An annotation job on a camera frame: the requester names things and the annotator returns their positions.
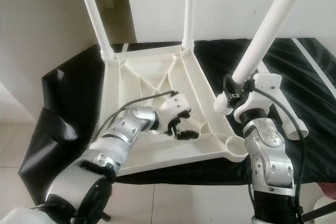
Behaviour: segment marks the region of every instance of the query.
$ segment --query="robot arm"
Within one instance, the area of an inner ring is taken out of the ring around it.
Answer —
[[[180,118],[188,118],[190,110],[183,94],[170,97],[158,109],[126,108],[123,116],[54,179],[41,210],[56,223],[70,223],[71,218],[74,223],[97,223],[111,195],[111,184],[140,132],[198,137],[198,133],[176,130]]]
[[[243,86],[229,74],[224,77],[227,105],[222,109],[226,114],[234,111],[235,120],[243,125],[251,161],[255,224],[297,223],[293,165],[285,152],[284,138],[273,120],[267,118],[273,101],[256,92],[277,97],[280,83],[281,76],[273,73],[256,73]]]

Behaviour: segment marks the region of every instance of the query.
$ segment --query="white tube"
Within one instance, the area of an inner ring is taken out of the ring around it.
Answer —
[[[95,30],[94,32],[96,33],[96,37],[98,39],[102,59],[103,60],[105,60],[106,58],[114,59],[114,52],[107,38],[103,22],[101,21],[96,1],[84,0],[84,2],[91,19],[91,23]]]
[[[267,67],[265,66],[265,64],[261,61],[261,63],[258,66],[258,72],[259,73],[269,73]],[[305,123],[298,118],[298,116],[295,114],[293,108],[291,107],[291,105],[289,104],[289,102],[287,101],[285,95],[282,93],[281,90],[279,90],[278,95],[277,95],[277,100],[279,102],[281,102],[281,104],[283,104],[286,109],[289,111],[289,113],[293,116],[293,118],[295,119],[295,121],[298,123],[301,133],[303,135],[303,137],[308,136],[309,131],[307,129],[307,126],[305,125]],[[278,112],[278,115],[282,121],[282,129],[286,135],[286,137],[290,140],[299,140],[299,135],[295,129],[294,124],[292,123],[292,121],[290,120],[290,118],[287,116],[287,114],[276,104],[275,108]]]
[[[296,0],[274,0],[251,44],[232,75],[233,80],[238,85],[243,85],[244,81],[257,69],[259,63],[272,45],[282,24],[286,20],[295,1]]]
[[[185,0],[184,31],[182,39],[183,48],[194,49],[194,16],[195,0]]]

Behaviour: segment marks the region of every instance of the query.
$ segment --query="doorway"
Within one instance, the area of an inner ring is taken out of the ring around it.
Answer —
[[[96,0],[110,43],[135,43],[129,0]]]

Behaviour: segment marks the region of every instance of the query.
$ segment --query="white stand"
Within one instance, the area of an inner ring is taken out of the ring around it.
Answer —
[[[105,61],[106,58],[114,59],[114,52],[111,48],[109,40],[107,38],[103,22],[101,21],[99,11],[95,0],[84,0],[86,8],[88,10],[91,23],[96,33],[98,43],[100,46],[101,58]]]
[[[195,0],[185,0],[182,48],[194,49]]]

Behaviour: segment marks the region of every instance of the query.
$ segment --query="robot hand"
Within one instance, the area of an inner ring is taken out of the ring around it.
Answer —
[[[183,94],[173,93],[159,108],[133,106],[114,120],[89,148],[63,170],[47,191],[40,210],[56,223],[97,223],[111,195],[121,165],[140,132],[175,134],[176,139],[197,138],[198,133],[177,128],[191,108]]]

